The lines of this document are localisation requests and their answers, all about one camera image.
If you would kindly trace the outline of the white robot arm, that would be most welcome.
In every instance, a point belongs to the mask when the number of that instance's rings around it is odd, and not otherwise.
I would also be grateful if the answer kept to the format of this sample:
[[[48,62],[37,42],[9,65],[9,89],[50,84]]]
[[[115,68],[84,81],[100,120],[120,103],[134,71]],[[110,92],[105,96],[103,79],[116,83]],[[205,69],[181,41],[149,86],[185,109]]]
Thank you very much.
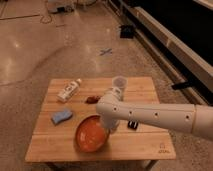
[[[195,104],[137,104],[123,101],[118,87],[109,88],[96,104],[105,128],[127,120],[192,134],[213,141],[213,107]]]

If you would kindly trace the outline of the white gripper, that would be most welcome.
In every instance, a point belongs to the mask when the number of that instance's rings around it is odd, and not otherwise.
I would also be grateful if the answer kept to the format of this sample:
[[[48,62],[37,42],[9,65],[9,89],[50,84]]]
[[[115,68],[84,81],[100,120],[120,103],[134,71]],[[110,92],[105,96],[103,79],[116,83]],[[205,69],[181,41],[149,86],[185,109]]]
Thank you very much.
[[[114,133],[120,124],[119,120],[105,117],[101,117],[100,122],[102,127],[107,129],[110,133]]]

